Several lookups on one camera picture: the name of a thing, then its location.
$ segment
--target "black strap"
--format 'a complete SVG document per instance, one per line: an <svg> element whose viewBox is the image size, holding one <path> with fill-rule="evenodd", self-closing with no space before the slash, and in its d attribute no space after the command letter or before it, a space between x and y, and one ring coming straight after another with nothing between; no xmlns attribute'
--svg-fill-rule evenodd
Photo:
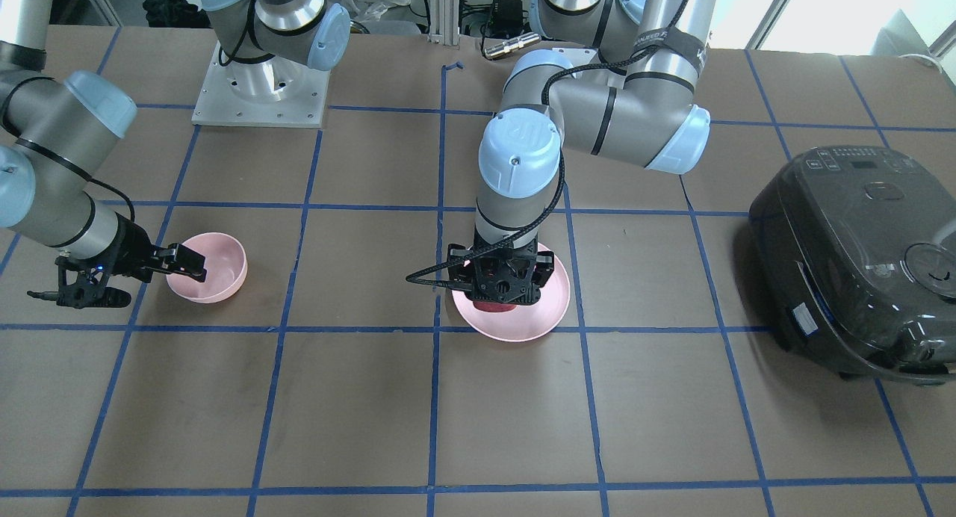
<svg viewBox="0 0 956 517"><path fill-rule="evenodd" d="M679 54L680 57L693 65L697 74L701 74L701 70L707 62L707 52L701 40L676 27L659 28L640 34L638 40L634 43L632 55L654 45L673 50Z"/></svg>
<svg viewBox="0 0 956 517"><path fill-rule="evenodd" d="M638 80L638 78L658 78L659 80L673 81L674 84L683 85L683 87L686 87L687 90L690 91L691 93L694 92L694 85L690 84L689 81L683 80L683 78L676 77L675 75L667 74L667 73L659 73L659 72L634 73L632 75L628 75L628 77L624 79L624 83L627 84L627 82L632 80Z"/></svg>
<svg viewBox="0 0 956 517"><path fill-rule="evenodd" d="M40 72L47 64L47 51L0 40L0 62Z"/></svg>
<svg viewBox="0 0 956 517"><path fill-rule="evenodd" d="M607 128L611 125L611 114L614 113L614 101L618 98L618 88L608 88L607 104L604 105L604 118L600 122L600 130L597 130L597 139L595 145L591 148L591 154L600 153L601 146L604 145L604 136L607 136Z"/></svg>
<svg viewBox="0 0 956 517"><path fill-rule="evenodd" d="M69 241L61 242L60 244L48 244L48 246L51 248L63 248L64 246L74 244L74 242L79 241L79 239L81 239L83 235L86 235L86 232L90 231L90 228L93 227L93 218L96 218L96 204L93 202L93 198L90 197L89 194L84 193L83 196L86 196L86 198L90 201L90 215L86 218L86 223L83 224L83 229L79 230L78 234L73 235Z"/></svg>
<svg viewBox="0 0 956 517"><path fill-rule="evenodd" d="M604 0L604 8L601 9L600 21L597 23L597 33L592 43L594 48L600 51L600 43L604 40L604 31L607 30L607 20L611 17L611 7L614 7L614 0Z"/></svg>
<svg viewBox="0 0 956 517"><path fill-rule="evenodd" d="M492 220L491 218L486 217L486 216L485 216L485 213L482 212L481 207L475 206L475 208L477 208L478 214L481 214L481 218L485 218L485 222L488 222L488 224L491 224L492 227L498 228L498 229L500 229L500 230L502 230L502 231L519 231L519 230L521 230L521 228L512 228L512 227L508 227L508 226L503 226L503 225L501 225L501 224L495 222L495 221Z"/></svg>
<svg viewBox="0 0 956 517"><path fill-rule="evenodd" d="M76 166L74 163L69 162L69 160L63 158L62 156L58 155L55 152L52 152L50 149L47 149L47 147L39 145L38 143L34 143L34 142L31 142L30 140L24 140L23 138L20 138L17 140L16 145L21 147L26 147L26 149L30 149L32 152L35 152L37 154L41 154L47 157L48 159L54 161L55 163L61 165L62 167L65 167L70 172L78 174L78 176L82 177L82 179L86 181L86 183L89 183L90 179L92 179L93 177L93 176L90 176L90 174L87 173L86 170L83 170L82 167Z"/></svg>
<svg viewBox="0 0 956 517"><path fill-rule="evenodd" d="M13 101L13 95L16 94L17 90L20 89L24 84L30 84L31 81L37 80L52 80L52 78L47 75L35 75L34 77L24 78L20 82L17 82L17 85L13 86L13 89L10 89L10 92L7 93L7 98L4 99L3 104L0 105L0 126L3 126L3 129L6 132L10 132L13 136L19 138L20 131L13 126L13 123L7 119L7 110L10 109L10 102Z"/></svg>

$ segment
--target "label sticker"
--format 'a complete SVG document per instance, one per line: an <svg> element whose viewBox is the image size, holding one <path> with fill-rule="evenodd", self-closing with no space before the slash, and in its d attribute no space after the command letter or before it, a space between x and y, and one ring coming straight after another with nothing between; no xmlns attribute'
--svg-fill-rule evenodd
<svg viewBox="0 0 956 517"><path fill-rule="evenodd" d="M813 316L810 315L810 310L807 309L806 303L800 303L800 306L796 306L793 309L793 319L796 319L796 323L799 324L800 329L803 330L803 336L809 336L819 329L816 323L813 322Z"/></svg>

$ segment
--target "control panel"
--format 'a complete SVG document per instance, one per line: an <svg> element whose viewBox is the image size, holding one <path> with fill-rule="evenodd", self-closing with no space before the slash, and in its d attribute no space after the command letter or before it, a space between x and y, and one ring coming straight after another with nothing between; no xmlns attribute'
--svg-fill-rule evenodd
<svg viewBox="0 0 956 517"><path fill-rule="evenodd" d="M882 170L884 173L917 173L919 170L916 161L885 147L817 147L805 153L799 160L803 161L805 172L814 176L853 170Z"/></svg>

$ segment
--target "connector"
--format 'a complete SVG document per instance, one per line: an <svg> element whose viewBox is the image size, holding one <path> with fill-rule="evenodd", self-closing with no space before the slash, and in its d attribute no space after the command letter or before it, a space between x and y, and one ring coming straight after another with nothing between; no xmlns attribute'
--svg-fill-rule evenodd
<svg viewBox="0 0 956 517"><path fill-rule="evenodd" d="M504 41L504 43L485 48L485 57L489 60L500 60L500 58L504 58L505 55L522 50L523 47L540 42L540 34L531 31L530 33L522 34L522 36L509 38L509 40Z"/></svg>

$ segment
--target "metal mounting plate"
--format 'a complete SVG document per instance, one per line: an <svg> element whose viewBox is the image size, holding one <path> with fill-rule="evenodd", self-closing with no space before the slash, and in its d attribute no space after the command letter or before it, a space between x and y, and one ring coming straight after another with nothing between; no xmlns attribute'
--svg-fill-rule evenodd
<svg viewBox="0 0 956 517"><path fill-rule="evenodd" d="M218 53L216 43L192 112L194 125L321 128L329 89L328 72L303 67L303 81L298 84L301 92L278 102L249 102L232 91L226 68L217 60Z"/></svg>

